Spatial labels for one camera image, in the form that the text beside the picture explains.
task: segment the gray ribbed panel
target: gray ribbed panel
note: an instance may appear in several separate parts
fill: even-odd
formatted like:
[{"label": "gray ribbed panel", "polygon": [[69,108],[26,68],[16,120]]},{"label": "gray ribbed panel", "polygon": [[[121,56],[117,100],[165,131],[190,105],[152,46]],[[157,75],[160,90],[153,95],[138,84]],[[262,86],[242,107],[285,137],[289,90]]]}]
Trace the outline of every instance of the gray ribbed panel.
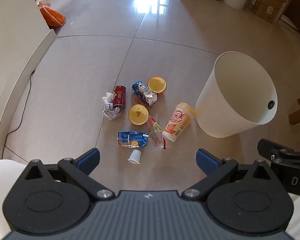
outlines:
[{"label": "gray ribbed panel", "polygon": [[[5,240],[252,240],[215,224],[199,202],[182,200],[176,191],[122,191],[99,202],[77,227],[54,236],[13,232]],[[258,240],[288,240],[284,233]]]}]

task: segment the white pants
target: white pants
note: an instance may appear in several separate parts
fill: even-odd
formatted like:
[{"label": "white pants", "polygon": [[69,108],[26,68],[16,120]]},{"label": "white pants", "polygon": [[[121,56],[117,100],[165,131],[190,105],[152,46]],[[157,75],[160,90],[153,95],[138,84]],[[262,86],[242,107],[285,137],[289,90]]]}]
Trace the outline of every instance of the white pants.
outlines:
[{"label": "white pants", "polygon": [[[0,160],[0,239],[10,232],[2,212],[2,204],[26,166],[11,160]],[[294,201],[294,212],[286,232],[300,240],[300,197]]]}]

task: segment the black hole on trash can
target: black hole on trash can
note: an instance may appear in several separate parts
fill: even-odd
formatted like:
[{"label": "black hole on trash can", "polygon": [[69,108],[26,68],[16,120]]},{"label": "black hole on trash can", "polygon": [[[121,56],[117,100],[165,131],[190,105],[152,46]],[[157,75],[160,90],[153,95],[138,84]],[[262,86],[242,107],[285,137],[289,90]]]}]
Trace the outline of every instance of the black hole on trash can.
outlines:
[{"label": "black hole on trash can", "polygon": [[269,103],[268,103],[268,109],[272,109],[274,107],[274,101],[271,100]]}]

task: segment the small white cup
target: small white cup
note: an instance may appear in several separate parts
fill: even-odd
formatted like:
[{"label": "small white cup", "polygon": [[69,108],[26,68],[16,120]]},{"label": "small white cup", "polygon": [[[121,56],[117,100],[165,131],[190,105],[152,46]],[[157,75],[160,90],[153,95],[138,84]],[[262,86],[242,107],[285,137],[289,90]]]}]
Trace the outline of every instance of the small white cup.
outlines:
[{"label": "small white cup", "polygon": [[141,157],[141,152],[137,149],[134,149],[130,155],[130,158],[128,159],[129,162],[134,163],[134,164],[140,164],[140,157]]}]

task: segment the baseboard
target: baseboard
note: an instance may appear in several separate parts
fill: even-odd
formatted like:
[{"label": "baseboard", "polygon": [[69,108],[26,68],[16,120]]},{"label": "baseboard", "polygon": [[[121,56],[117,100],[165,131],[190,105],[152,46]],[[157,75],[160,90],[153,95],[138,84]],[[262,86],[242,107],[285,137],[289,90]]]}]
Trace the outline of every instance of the baseboard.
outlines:
[{"label": "baseboard", "polygon": [[0,159],[13,115],[28,84],[29,76],[35,70],[55,38],[56,34],[54,30],[50,30],[29,59],[23,71],[21,73],[13,73],[6,83],[0,97]]}]

